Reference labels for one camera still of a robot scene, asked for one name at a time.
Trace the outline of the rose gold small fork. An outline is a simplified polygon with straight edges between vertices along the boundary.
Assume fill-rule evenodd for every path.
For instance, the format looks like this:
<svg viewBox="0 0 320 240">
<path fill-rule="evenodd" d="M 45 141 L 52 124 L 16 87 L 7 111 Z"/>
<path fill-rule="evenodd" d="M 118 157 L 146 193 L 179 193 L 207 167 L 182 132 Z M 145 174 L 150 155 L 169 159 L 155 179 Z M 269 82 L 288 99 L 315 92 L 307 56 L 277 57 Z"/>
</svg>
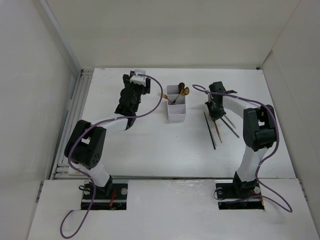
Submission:
<svg viewBox="0 0 320 240">
<path fill-rule="evenodd" d="M 223 140 L 222 140 L 222 136 L 221 136 L 221 133 L 220 133 L 220 130 L 219 130 L 217 121 L 213 121 L 213 122 L 214 122 L 215 130 L 216 130 L 216 132 L 217 132 L 219 141 L 220 141 L 220 143 L 222 144 L 222 143 L 223 143 Z"/>
</svg>

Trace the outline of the silver chopstick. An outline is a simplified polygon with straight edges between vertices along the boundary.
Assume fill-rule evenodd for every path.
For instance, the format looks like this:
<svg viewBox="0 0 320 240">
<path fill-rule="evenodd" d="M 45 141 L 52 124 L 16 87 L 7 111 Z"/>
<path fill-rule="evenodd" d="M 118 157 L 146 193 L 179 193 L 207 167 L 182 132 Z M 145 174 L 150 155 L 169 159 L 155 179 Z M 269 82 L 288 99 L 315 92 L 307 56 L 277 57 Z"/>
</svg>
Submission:
<svg viewBox="0 0 320 240">
<path fill-rule="evenodd" d="M 239 139 L 240 136 L 236 133 L 235 129 L 233 126 L 226 120 L 225 116 L 222 118 L 224 124 L 231 130 L 231 132 Z"/>
<path fill-rule="evenodd" d="M 233 128 L 237 128 L 236 125 L 226 115 L 224 117 L 232 125 Z"/>
</svg>

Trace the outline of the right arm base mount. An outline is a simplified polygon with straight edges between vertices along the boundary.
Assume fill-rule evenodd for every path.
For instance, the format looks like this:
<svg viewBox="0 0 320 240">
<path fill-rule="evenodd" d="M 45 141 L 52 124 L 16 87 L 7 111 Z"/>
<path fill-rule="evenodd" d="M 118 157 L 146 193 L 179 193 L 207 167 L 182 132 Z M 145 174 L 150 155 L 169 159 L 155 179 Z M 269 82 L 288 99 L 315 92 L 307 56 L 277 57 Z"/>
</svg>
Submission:
<svg viewBox="0 0 320 240">
<path fill-rule="evenodd" d="M 258 183 L 246 189 L 237 189 L 232 181 L 216 181 L 214 198 L 219 210 L 264 210 Z"/>
</svg>

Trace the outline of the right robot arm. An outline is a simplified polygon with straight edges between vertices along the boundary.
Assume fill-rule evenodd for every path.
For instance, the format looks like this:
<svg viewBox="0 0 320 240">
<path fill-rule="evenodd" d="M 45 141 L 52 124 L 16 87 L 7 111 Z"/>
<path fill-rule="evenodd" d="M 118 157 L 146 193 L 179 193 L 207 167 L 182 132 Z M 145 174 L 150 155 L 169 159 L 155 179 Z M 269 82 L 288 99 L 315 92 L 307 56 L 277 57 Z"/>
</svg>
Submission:
<svg viewBox="0 0 320 240">
<path fill-rule="evenodd" d="M 235 172 L 232 182 L 217 183 L 217 196 L 220 199 L 242 199 L 251 195 L 258 187 L 256 171 L 279 132 L 275 124 L 274 108 L 258 102 L 241 100 L 229 96 L 234 90 L 226 90 L 221 81 L 209 85 L 208 101 L 205 103 L 213 122 L 222 120 L 228 109 L 242 118 L 242 136 L 245 151 L 242 162 Z"/>
</svg>

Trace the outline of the gold spoon green handle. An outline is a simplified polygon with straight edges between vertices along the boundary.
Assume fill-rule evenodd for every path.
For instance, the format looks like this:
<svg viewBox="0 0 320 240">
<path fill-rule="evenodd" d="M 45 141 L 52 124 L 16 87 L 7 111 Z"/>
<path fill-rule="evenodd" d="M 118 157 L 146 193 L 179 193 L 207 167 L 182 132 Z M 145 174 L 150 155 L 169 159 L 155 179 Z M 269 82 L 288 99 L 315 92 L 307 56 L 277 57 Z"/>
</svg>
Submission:
<svg viewBox="0 0 320 240">
<path fill-rule="evenodd" d="M 187 96 L 189 93 L 190 93 L 190 89 L 188 87 L 182 89 L 174 102 L 176 102 L 180 96 Z"/>
</svg>

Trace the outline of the gold fork green handle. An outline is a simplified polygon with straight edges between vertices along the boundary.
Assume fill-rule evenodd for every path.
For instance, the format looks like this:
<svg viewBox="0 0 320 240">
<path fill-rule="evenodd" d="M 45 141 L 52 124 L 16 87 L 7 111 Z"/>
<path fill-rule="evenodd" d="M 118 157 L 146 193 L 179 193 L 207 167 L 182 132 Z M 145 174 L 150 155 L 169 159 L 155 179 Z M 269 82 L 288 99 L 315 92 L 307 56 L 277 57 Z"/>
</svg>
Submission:
<svg viewBox="0 0 320 240">
<path fill-rule="evenodd" d="M 161 98 L 163 98 L 163 99 L 166 99 L 166 100 L 169 101 L 172 105 L 174 104 L 173 101 L 171 101 L 171 100 L 169 99 L 169 97 L 168 97 L 165 93 L 158 92 L 158 93 L 157 93 L 157 96 L 158 96 L 158 97 L 161 97 Z"/>
</svg>

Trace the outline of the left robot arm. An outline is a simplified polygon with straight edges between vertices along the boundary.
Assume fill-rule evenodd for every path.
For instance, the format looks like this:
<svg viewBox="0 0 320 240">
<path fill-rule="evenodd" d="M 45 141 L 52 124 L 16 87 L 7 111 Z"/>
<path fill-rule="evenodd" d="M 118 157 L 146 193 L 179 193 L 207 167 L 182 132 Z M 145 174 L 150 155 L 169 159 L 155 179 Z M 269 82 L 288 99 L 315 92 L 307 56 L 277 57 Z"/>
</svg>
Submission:
<svg viewBox="0 0 320 240">
<path fill-rule="evenodd" d="M 131 128 L 137 118 L 141 96 L 151 91 L 151 79 L 144 70 L 132 70 L 122 77 L 124 88 L 110 120 L 95 122 L 79 120 L 66 144 L 64 156 L 71 169 L 85 175 L 92 182 L 89 190 L 100 198 L 111 195 L 113 179 L 101 162 L 106 137 Z"/>
</svg>

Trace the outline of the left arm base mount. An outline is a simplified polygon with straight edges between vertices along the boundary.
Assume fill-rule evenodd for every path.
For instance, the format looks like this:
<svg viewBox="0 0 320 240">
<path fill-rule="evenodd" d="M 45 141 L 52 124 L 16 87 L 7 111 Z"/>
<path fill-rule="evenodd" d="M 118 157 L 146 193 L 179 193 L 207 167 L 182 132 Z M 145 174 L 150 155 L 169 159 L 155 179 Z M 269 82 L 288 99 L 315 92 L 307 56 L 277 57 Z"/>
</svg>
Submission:
<svg viewBox="0 0 320 240">
<path fill-rule="evenodd" d="M 84 185 L 80 185 L 78 189 L 82 191 L 80 208 L 81 210 L 88 210 L 93 197 L 93 185 L 91 182 L 86 182 Z M 107 191 L 97 186 L 90 209 L 94 211 L 124 211 L 127 209 L 127 197 L 127 182 L 114 182 Z"/>
</svg>

